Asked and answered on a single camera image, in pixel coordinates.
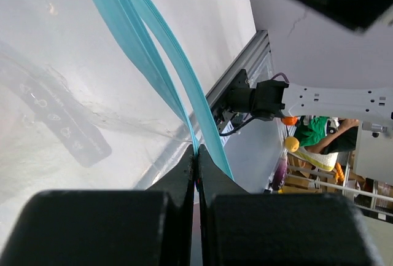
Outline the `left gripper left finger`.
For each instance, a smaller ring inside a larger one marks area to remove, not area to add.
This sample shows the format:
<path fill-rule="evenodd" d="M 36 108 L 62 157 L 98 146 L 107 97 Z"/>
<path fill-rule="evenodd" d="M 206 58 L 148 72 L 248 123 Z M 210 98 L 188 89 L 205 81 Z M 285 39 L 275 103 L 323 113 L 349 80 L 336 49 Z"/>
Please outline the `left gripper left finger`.
<path fill-rule="evenodd" d="M 146 190 L 45 190 L 22 209 L 2 265 L 188 265 L 194 150 Z"/>

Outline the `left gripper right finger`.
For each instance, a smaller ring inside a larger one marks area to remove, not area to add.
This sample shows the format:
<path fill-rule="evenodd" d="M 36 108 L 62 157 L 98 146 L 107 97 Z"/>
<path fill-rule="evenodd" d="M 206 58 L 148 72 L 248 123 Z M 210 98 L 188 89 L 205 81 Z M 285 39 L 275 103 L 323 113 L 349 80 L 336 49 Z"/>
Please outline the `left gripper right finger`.
<path fill-rule="evenodd" d="M 251 194 L 200 146 L 204 265 L 382 265 L 362 212 L 330 193 Z"/>

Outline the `clear zip top bag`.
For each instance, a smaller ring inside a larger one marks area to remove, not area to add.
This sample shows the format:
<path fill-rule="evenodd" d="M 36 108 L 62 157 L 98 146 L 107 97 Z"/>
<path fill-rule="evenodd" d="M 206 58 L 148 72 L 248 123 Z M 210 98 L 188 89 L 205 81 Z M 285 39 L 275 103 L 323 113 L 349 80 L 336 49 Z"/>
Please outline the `clear zip top bag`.
<path fill-rule="evenodd" d="M 1 222 L 51 189 L 133 189 L 207 145 L 235 0 L 1 0 Z"/>

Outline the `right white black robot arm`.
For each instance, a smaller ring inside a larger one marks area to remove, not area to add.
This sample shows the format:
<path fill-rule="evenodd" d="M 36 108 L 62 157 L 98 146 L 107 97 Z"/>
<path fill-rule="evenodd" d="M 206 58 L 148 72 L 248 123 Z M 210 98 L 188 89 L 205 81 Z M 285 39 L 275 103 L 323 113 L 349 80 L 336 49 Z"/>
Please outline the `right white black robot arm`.
<path fill-rule="evenodd" d="M 392 126 L 392 0 L 251 0 L 274 68 L 287 74 L 285 116 Z"/>

